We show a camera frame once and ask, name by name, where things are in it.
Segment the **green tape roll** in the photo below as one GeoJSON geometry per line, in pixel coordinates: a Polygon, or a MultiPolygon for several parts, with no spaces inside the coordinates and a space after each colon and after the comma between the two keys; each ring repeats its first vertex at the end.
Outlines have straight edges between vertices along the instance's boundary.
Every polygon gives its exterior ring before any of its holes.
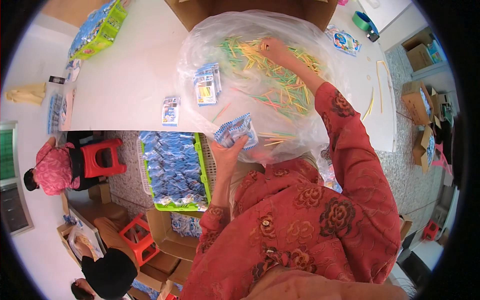
{"type": "Polygon", "coordinates": [[[368,22],[366,22],[364,19],[362,19],[362,17],[360,17],[360,15],[362,15],[364,18],[366,18],[370,21],[370,19],[369,19],[369,17],[367,17],[367,15],[365,15],[364,13],[359,12],[359,11],[356,11],[353,14],[352,21],[358,28],[360,28],[363,31],[367,31],[368,27],[370,25],[368,24],[368,22]]]}

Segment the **brown pants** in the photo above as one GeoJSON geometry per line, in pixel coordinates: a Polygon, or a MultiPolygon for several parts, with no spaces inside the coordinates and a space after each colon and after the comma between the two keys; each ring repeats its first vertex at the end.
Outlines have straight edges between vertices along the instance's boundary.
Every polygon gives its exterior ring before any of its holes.
{"type": "Polygon", "coordinates": [[[121,230],[119,226],[105,217],[96,218],[93,223],[98,229],[98,233],[100,233],[100,237],[107,247],[118,249],[125,253],[133,261],[137,271],[139,271],[140,267],[133,251],[119,235],[119,231],[121,230]]]}

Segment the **green window shutter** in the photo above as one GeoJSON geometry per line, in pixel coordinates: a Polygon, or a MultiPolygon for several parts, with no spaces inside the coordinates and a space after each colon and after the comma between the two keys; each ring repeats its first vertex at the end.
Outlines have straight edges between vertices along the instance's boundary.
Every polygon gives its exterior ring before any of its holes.
{"type": "Polygon", "coordinates": [[[0,130],[0,180],[15,177],[12,139],[12,129],[0,130]]]}

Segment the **red plastic stool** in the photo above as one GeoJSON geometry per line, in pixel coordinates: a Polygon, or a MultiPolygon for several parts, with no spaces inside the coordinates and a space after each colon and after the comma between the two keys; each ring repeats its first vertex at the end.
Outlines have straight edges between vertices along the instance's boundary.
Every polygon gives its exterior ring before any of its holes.
{"type": "Polygon", "coordinates": [[[433,240],[438,231],[438,225],[432,220],[428,221],[427,226],[423,229],[422,239],[433,240]]]}
{"type": "Polygon", "coordinates": [[[97,176],[108,177],[125,173],[127,171],[127,166],[119,163],[119,157],[117,155],[117,147],[122,144],[122,140],[117,138],[81,147],[80,149],[82,150],[85,159],[85,178],[97,176]],[[109,168],[103,168],[96,162],[97,152],[104,149],[110,149],[112,154],[112,166],[109,168]]]}
{"type": "Polygon", "coordinates": [[[143,216],[142,213],[139,213],[138,216],[133,219],[133,221],[127,225],[124,229],[122,229],[119,234],[121,238],[127,242],[127,245],[129,248],[133,251],[133,254],[135,254],[135,258],[138,261],[138,265],[142,266],[146,262],[148,262],[150,259],[152,259],[157,253],[160,252],[160,249],[156,246],[155,248],[150,247],[152,243],[154,243],[152,234],[150,233],[150,227],[147,222],[143,221],[141,217],[143,216]],[[134,243],[131,240],[129,240],[126,236],[125,233],[130,229],[133,228],[135,229],[135,225],[139,225],[146,231],[148,231],[148,234],[146,236],[143,236],[140,232],[136,232],[136,235],[138,237],[138,243],[134,243]]]}

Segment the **pink stool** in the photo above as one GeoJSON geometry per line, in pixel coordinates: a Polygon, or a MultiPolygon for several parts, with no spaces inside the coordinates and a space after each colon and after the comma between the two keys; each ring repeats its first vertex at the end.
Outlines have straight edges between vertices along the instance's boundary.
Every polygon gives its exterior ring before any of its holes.
{"type": "Polygon", "coordinates": [[[441,166],[448,172],[448,174],[452,174],[452,166],[448,164],[447,159],[444,155],[444,143],[441,142],[440,144],[435,144],[435,149],[440,151],[440,159],[432,161],[432,166],[441,166]]]}

